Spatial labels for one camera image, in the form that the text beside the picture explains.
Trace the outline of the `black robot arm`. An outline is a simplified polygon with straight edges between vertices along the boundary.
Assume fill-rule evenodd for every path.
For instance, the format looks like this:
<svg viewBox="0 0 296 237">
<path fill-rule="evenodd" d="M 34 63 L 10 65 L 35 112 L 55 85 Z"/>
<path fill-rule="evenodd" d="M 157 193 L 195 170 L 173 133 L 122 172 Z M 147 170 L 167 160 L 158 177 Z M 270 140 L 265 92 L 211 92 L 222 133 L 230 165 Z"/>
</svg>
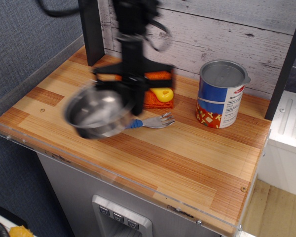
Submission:
<svg viewBox="0 0 296 237">
<path fill-rule="evenodd" d="M 121 44 L 120 63 L 94 69 L 93 73 L 121 76 L 121 80 L 96 82 L 99 90 L 118 92 L 124 103 L 131 103 L 133 115 L 139 115 L 144 107 L 145 92 L 150 88 L 173 87 L 174 67 L 151 61 L 144 56 L 143 41 L 147 38 L 147 25 L 154 25 L 168 32 L 154 18 L 158 16 L 156 0 L 115 0 L 113 6 L 118 21 L 117 40 Z"/>
</svg>

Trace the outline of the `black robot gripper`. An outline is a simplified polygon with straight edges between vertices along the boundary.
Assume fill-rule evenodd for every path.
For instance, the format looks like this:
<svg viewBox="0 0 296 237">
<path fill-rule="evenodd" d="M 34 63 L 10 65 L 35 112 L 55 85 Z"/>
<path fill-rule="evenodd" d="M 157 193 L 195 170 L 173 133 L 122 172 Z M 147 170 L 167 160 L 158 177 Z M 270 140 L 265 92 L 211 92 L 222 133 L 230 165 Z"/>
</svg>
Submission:
<svg viewBox="0 0 296 237">
<path fill-rule="evenodd" d="M 122 80 L 117 79 L 115 75 L 128 78 L 143 76 L 146 72 L 173 71 L 173 66 L 151 61 L 144 56 L 142 39 L 119 39 L 118 41 L 121 43 L 122 61 L 93 70 L 96 90 L 114 91 L 124 97 L 127 88 Z M 131 97 L 134 102 L 132 114 L 135 116 L 140 115 L 143 111 L 145 91 L 143 86 L 134 86 L 131 90 Z"/>
</svg>

